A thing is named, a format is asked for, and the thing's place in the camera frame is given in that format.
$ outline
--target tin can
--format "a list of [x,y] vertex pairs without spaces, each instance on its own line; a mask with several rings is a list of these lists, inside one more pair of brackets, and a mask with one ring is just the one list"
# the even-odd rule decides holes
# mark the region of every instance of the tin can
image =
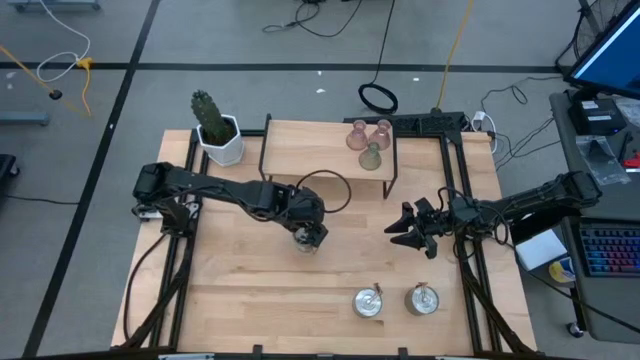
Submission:
[[365,288],[358,291],[353,298],[353,311],[362,318],[378,315],[382,310],[382,291],[376,284],[375,288]]
[[438,309],[440,299],[433,288],[418,284],[409,290],[404,297],[404,305],[407,310],[416,316],[431,314]]

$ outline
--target green glass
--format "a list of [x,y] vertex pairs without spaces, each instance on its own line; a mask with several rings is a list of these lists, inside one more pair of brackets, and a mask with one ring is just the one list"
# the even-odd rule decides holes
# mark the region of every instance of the green glass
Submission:
[[365,170],[375,170],[382,164],[380,157],[380,145],[378,143],[369,143],[367,149],[360,154],[358,158],[360,166]]

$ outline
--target white tag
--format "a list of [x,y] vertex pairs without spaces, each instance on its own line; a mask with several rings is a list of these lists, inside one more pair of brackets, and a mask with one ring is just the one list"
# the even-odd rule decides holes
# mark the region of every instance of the white tag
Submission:
[[597,109],[598,104],[595,101],[583,101],[582,108],[585,110]]
[[589,119],[589,121],[611,120],[611,116],[609,116],[609,115],[603,115],[603,116],[589,116],[587,119]]

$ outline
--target keyboard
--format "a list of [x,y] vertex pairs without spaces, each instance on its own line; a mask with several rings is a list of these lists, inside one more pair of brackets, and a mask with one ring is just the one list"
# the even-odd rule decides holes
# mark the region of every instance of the keyboard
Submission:
[[397,135],[430,135],[443,131],[460,131],[465,121],[463,112],[412,114],[412,115],[386,115],[369,116],[359,118],[346,118],[344,122],[364,120],[367,124],[375,124],[378,120],[387,119],[393,123],[393,130]]
[[589,276],[640,277],[640,225],[587,221],[578,231]]

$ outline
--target gray carpet floor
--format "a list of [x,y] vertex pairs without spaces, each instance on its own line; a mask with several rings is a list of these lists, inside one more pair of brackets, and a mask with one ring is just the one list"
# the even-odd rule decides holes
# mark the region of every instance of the gray carpet floor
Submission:
[[[129,209],[133,181],[142,164],[156,159],[164,129],[196,125],[189,108],[195,89],[211,93],[223,112],[243,129],[261,129],[266,113],[286,119],[339,122],[373,115],[357,88],[372,79],[364,70],[325,70],[297,64],[375,64],[389,0],[364,0],[346,30],[318,38],[301,29],[265,34],[269,24],[292,20],[292,0],[162,0],[123,104],[113,141],[78,238],[39,355],[105,350],[109,347],[139,228]],[[104,0],[102,11],[59,9],[60,20],[92,40],[98,63],[127,63],[151,0]],[[308,26],[330,33],[356,1],[329,0]],[[443,65],[466,1],[398,1],[389,30],[386,64]],[[36,5],[17,13],[0,0],[0,43],[24,61],[39,62],[61,51],[81,52],[84,42],[55,24]],[[456,65],[511,66],[486,72],[453,72],[441,106],[473,116],[480,99],[527,76],[549,76],[525,67],[550,66],[569,41],[577,1],[477,0]],[[153,64],[219,64],[200,71],[154,70]],[[284,64],[248,71],[233,64]],[[18,157],[21,176],[12,194],[79,200],[103,136],[126,67],[92,71],[88,98],[94,116],[84,118],[53,102],[27,75],[0,68],[0,111],[45,111],[47,127],[0,127],[0,153]],[[51,76],[59,70],[47,70]],[[73,70],[55,83],[65,99],[80,103],[84,72]],[[442,74],[434,70],[382,72],[378,83],[400,99],[398,114],[428,112]],[[487,112],[498,131],[520,139],[550,116],[548,96],[567,88],[560,79],[529,81],[522,105],[505,92],[493,94]],[[555,126],[531,148],[558,140]],[[496,159],[505,154],[499,144]],[[537,186],[566,171],[560,145],[515,159],[499,172],[504,195]],[[7,199],[0,207],[0,358],[22,354],[74,216],[75,206]],[[640,347],[603,343],[588,335],[571,338],[564,324],[574,320],[569,301],[524,276],[527,303],[540,350],[588,359],[640,359]]]

